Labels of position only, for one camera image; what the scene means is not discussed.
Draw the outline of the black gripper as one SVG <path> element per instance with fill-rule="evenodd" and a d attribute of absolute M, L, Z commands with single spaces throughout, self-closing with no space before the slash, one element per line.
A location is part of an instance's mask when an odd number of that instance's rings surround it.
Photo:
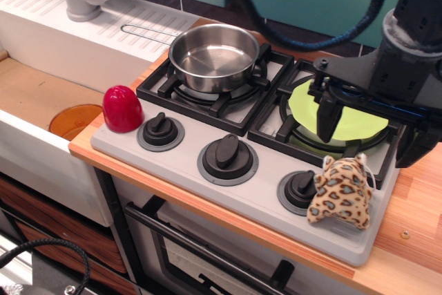
<path fill-rule="evenodd" d="M 400 122 L 396 168 L 408 168 L 441 142 L 441 53 L 383 42 L 362 57 L 318 58 L 337 98 L 325 91 L 317 111 L 317 136 L 332 139 L 343 105 Z"/>

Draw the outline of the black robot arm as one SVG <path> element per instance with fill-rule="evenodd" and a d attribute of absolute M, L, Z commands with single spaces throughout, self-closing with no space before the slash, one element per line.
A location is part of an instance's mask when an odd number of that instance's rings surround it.
<path fill-rule="evenodd" d="M 362 57 L 315 60 L 309 92 L 319 104 L 316 128 L 324 142 L 344 106 L 404 125 L 396 167 L 406 168 L 441 142 L 441 0 L 398 0 L 382 35 Z"/>

